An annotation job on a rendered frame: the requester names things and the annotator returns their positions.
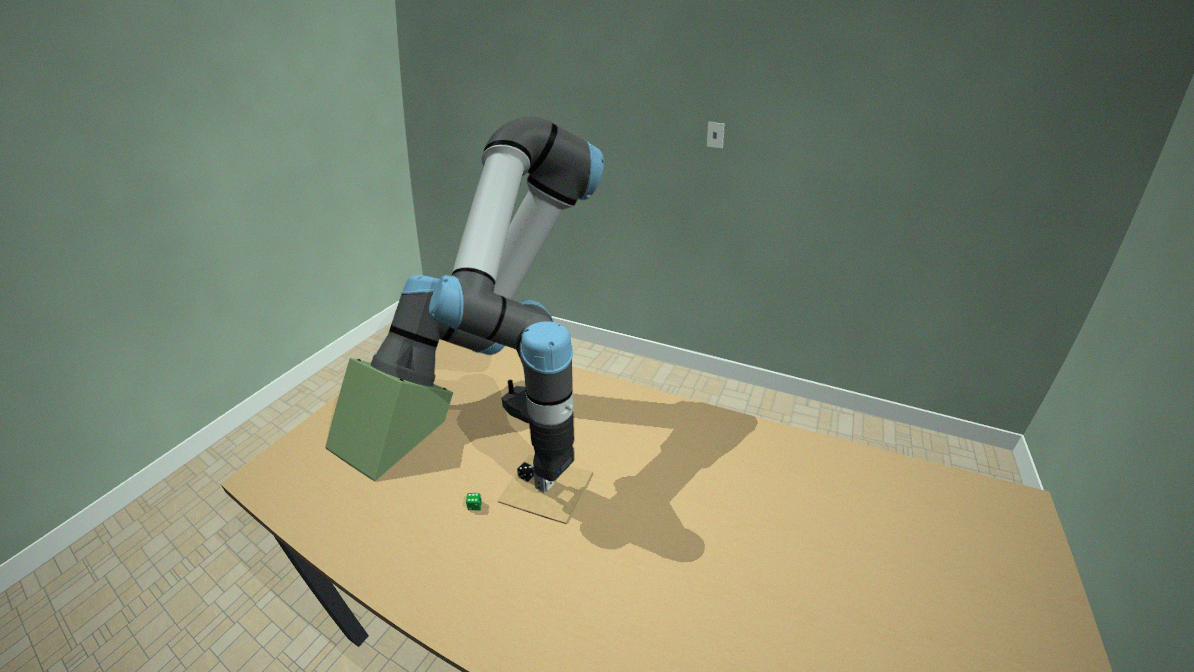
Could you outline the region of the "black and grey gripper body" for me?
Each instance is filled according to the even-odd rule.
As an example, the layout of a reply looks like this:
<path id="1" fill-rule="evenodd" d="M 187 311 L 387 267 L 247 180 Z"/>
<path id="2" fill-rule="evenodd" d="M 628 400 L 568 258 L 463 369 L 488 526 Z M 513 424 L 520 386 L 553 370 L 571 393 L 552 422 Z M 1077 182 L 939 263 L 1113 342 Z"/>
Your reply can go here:
<path id="1" fill-rule="evenodd" d="M 509 415 L 529 424 L 535 451 L 534 473 L 555 481 L 574 462 L 573 393 L 564 403 L 537 406 L 527 400 L 525 387 L 513 387 L 513 380 L 507 380 L 507 389 L 501 405 Z"/>

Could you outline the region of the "tan square mat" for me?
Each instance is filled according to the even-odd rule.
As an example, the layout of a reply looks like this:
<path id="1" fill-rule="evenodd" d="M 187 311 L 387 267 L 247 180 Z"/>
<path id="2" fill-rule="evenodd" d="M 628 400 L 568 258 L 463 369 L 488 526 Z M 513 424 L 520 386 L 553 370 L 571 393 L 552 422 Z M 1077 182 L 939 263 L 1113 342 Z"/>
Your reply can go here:
<path id="1" fill-rule="evenodd" d="M 516 473 L 498 503 L 566 524 L 592 474 L 570 466 L 542 492 L 535 488 L 534 476 L 527 482 Z"/>

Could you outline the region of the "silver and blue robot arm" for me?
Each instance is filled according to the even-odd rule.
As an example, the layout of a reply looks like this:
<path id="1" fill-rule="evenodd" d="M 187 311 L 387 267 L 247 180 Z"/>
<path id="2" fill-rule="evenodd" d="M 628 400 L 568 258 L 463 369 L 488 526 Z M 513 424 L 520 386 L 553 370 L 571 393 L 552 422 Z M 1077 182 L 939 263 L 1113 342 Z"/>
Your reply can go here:
<path id="1" fill-rule="evenodd" d="M 564 403 L 573 393 L 570 331 L 544 306 L 513 296 L 564 209 L 598 187 L 603 154 L 550 121 L 528 116 L 491 136 L 482 164 L 453 276 L 410 276 L 371 366 L 433 386 L 439 339 L 484 355 L 507 346 L 519 355 L 527 397 Z M 510 223 L 527 172 L 528 193 Z"/>

